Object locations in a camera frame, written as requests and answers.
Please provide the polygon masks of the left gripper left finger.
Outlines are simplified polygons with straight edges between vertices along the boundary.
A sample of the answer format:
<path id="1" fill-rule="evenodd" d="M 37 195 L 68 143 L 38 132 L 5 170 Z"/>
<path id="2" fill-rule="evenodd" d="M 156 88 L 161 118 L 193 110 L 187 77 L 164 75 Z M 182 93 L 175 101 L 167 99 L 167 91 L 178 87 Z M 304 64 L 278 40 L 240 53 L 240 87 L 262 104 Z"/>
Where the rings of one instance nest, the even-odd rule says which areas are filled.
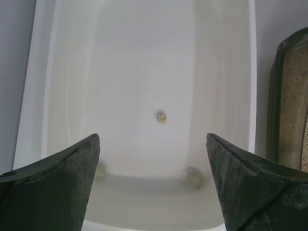
<path id="1" fill-rule="evenodd" d="M 100 156 L 92 134 L 30 165 L 0 176 L 2 231 L 79 231 Z"/>

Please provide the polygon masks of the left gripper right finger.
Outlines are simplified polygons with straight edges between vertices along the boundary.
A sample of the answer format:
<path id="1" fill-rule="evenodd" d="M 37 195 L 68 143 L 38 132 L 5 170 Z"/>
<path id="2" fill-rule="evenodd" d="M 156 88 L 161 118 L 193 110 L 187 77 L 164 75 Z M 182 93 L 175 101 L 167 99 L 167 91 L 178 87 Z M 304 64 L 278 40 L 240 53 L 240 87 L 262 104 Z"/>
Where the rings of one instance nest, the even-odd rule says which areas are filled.
<path id="1" fill-rule="evenodd" d="M 308 174 L 245 151 L 216 134 L 208 159 L 228 231 L 306 231 Z"/>

